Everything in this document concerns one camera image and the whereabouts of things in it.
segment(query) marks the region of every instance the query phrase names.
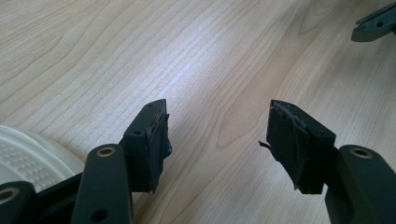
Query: black plastic part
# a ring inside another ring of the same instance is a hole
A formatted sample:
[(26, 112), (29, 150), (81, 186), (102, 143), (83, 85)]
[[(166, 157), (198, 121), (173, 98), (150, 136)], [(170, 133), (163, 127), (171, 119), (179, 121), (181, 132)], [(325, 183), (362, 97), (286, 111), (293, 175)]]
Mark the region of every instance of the black plastic part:
[(125, 131), (125, 149), (133, 192), (155, 192), (163, 172), (163, 160), (172, 153), (168, 139), (166, 101), (149, 103)]
[(81, 174), (37, 193), (41, 205), (37, 223), (70, 223)]
[(31, 223), (38, 209), (32, 183), (15, 181), (0, 186), (0, 223)]
[(396, 2), (358, 20), (358, 27), (353, 30), (351, 40), (369, 42), (387, 35), (396, 34)]
[[(326, 196), (332, 223), (396, 223), (396, 174), (379, 154), (365, 147), (343, 146), (336, 168), (348, 198)], [(349, 207), (353, 212), (349, 216), (342, 214), (345, 210), (340, 207)]]
[(320, 194), (335, 134), (296, 105), (273, 100), (267, 129), (271, 153), (303, 194)]
[(133, 217), (123, 148), (97, 147), (88, 155), (71, 223), (133, 223)]

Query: black plastic arm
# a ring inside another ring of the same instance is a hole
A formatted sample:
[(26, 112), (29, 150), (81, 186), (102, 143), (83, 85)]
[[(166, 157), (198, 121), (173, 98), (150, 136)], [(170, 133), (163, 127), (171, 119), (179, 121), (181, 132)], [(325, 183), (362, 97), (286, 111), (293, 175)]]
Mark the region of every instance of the black plastic arm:
[(154, 192), (172, 153), (168, 118), (165, 100), (145, 105), (119, 144), (95, 148), (82, 174), (41, 192), (0, 185), (0, 223), (133, 223), (131, 192)]
[(303, 194), (320, 194), (335, 223), (396, 223), (396, 174), (371, 149), (333, 146), (335, 134), (299, 107), (272, 101), (267, 142)]
[(356, 42), (370, 42), (392, 32), (396, 34), (396, 2), (356, 21), (356, 24), (351, 37)]

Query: light wood surface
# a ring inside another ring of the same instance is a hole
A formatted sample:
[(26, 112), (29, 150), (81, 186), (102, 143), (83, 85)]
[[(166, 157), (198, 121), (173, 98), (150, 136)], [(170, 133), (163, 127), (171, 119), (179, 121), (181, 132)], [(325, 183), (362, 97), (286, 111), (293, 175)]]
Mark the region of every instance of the light wood surface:
[(330, 223), (258, 146), (271, 99), (396, 169), (396, 37), (350, 41), (392, 1), (0, 1), (0, 123), (85, 160), (165, 98), (174, 153), (138, 223)]

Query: brass grommet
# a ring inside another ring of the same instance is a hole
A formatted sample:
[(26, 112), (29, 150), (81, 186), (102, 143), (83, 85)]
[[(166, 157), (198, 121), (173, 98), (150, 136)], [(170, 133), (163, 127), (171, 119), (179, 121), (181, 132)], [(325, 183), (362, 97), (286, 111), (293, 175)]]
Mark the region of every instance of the brass grommet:
[(109, 157), (111, 155), (113, 155), (116, 152), (116, 149), (114, 147), (104, 147), (99, 149), (96, 152), (96, 155), (98, 157)]
[(371, 159), (373, 157), (373, 154), (370, 151), (360, 147), (353, 147), (352, 149), (350, 149), (350, 152), (353, 155), (363, 159)]
[(7, 203), (14, 199), (18, 194), (20, 193), (20, 190), (17, 188), (8, 188), (8, 189), (3, 189), (0, 191), (0, 204)]

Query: wooden table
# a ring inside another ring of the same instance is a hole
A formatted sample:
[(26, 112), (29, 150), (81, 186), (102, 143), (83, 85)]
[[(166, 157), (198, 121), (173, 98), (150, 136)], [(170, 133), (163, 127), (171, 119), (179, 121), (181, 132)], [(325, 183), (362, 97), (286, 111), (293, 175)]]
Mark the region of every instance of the wooden table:
[(288, 101), (396, 169), (396, 38), (350, 41), (391, 2), (1, 1), (0, 123), (84, 160), (165, 98), (174, 152), (138, 223), (329, 223), (258, 141)]

